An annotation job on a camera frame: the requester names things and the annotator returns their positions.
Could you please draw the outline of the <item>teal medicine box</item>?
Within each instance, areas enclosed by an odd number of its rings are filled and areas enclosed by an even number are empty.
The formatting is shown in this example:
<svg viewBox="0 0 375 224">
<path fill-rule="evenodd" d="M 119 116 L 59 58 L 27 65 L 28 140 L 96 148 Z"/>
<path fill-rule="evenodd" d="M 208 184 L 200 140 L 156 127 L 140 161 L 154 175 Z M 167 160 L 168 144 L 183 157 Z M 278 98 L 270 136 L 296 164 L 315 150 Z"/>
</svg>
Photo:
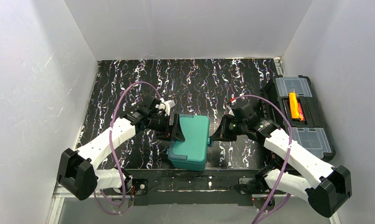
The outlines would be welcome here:
<svg viewBox="0 0 375 224">
<path fill-rule="evenodd" d="M 171 139 L 167 155 L 177 169 L 203 171 L 206 166 L 210 121 L 203 115 L 179 114 L 177 124 L 181 128 L 184 141 Z"/>
</svg>

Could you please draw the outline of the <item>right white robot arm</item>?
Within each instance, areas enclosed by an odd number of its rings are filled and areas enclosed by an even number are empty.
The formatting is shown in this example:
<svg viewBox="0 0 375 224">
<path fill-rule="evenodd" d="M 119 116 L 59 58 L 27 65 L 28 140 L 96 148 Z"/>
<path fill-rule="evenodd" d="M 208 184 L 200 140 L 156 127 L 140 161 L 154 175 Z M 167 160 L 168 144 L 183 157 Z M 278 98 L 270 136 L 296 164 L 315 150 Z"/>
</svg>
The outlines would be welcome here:
<svg viewBox="0 0 375 224">
<path fill-rule="evenodd" d="M 260 118 L 250 104 L 233 105 L 231 110 L 232 114 L 222 117 L 211 141 L 231 142 L 245 135 L 280 156 L 299 173 L 290 175 L 282 168 L 268 165 L 253 180 L 238 184 L 239 190 L 255 193 L 277 189 L 307 201 L 324 217 L 331 217 L 352 196 L 351 173 L 346 167 L 336 168 L 314 156 L 291 140 L 277 123 Z"/>
</svg>

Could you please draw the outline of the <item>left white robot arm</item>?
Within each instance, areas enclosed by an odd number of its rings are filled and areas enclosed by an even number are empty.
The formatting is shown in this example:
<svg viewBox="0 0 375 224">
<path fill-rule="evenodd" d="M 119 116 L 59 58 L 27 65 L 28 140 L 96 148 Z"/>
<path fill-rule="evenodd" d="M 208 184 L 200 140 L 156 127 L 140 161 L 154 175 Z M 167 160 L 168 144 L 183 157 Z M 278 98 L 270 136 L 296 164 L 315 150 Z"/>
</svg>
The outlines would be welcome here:
<svg viewBox="0 0 375 224">
<path fill-rule="evenodd" d="M 113 125 L 89 143 L 63 151 L 57 182 L 80 201 L 97 190 L 119 189 L 126 194 L 136 190 L 133 177 L 125 169 L 99 169 L 102 161 L 125 141 L 146 129 L 153 130 L 160 140 L 184 141 L 179 115 L 170 115 L 174 100 L 149 96 L 132 108 L 116 113 Z"/>
</svg>

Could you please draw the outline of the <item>orange tool in toolbox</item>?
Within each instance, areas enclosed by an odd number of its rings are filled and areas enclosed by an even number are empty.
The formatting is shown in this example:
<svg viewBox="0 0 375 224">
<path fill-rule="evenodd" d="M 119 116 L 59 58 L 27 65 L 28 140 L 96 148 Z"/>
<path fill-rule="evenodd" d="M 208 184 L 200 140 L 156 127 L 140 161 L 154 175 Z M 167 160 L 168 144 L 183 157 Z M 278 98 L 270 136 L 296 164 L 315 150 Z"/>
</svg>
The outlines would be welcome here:
<svg viewBox="0 0 375 224">
<path fill-rule="evenodd" d="M 290 112 L 293 120 L 302 121 L 303 117 L 299 112 L 297 95 L 294 92 L 289 93 Z"/>
</svg>

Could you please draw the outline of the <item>black tool box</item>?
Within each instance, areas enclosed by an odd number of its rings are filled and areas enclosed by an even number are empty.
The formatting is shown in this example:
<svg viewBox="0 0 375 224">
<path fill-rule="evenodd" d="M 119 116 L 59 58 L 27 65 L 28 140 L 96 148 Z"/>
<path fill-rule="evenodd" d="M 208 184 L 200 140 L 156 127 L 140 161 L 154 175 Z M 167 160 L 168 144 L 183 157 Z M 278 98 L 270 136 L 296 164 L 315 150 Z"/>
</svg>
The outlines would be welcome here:
<svg viewBox="0 0 375 224">
<path fill-rule="evenodd" d="M 302 121 L 292 119 L 289 102 L 290 92 L 297 95 L 299 112 L 303 117 Z M 291 124 L 293 139 L 296 142 L 325 162 L 330 162 L 335 157 L 335 148 L 328 135 L 324 115 L 318 106 L 318 100 L 308 77 L 301 75 L 297 77 L 276 76 L 264 85 L 260 90 L 260 96 L 279 108 L 279 111 L 276 111 L 267 102 L 262 102 L 261 113 L 263 117 L 273 120 L 285 131 L 288 131 L 287 123 L 281 116 L 281 114 L 284 114 Z"/>
</svg>

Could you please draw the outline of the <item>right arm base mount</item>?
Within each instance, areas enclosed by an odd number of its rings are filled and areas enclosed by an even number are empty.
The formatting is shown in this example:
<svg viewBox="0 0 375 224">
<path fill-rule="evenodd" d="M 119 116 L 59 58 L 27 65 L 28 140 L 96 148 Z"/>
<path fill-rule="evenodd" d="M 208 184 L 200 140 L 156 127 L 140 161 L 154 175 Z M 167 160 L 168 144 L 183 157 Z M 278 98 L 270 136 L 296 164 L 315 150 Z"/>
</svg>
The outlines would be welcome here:
<svg viewBox="0 0 375 224">
<path fill-rule="evenodd" d="M 267 165 L 260 169 L 254 177 L 240 178 L 239 183 L 234 185 L 233 189 L 241 195 L 267 194 L 269 195 L 272 188 L 265 182 L 265 177 L 270 171 L 276 170 L 275 166 Z"/>
</svg>

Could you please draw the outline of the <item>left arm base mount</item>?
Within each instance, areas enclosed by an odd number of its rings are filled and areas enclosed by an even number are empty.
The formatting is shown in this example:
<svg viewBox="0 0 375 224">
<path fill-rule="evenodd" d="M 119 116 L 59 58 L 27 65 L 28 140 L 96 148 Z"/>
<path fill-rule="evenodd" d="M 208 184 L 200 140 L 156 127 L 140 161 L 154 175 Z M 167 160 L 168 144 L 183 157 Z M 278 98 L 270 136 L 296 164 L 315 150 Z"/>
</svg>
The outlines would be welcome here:
<svg viewBox="0 0 375 224">
<path fill-rule="evenodd" d="M 133 179 L 131 186 L 126 186 L 126 195 L 130 196 L 144 196 L 148 193 L 148 179 L 138 178 Z M 122 195 L 122 188 L 118 189 L 105 189 L 104 193 L 107 195 Z"/>
</svg>

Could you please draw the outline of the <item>aluminium frame rail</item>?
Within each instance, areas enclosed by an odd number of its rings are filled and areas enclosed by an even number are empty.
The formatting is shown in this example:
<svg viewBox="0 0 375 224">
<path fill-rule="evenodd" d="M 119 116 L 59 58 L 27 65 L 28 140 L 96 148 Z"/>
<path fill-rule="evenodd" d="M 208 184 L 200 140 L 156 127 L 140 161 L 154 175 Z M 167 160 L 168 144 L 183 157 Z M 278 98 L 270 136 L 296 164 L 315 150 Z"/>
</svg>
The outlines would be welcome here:
<svg viewBox="0 0 375 224">
<path fill-rule="evenodd" d="M 60 184 L 56 184 L 54 192 L 51 197 L 50 212 L 47 218 L 47 224 L 57 224 L 59 222 L 64 201 L 70 197 L 71 194 L 66 188 Z"/>
</svg>

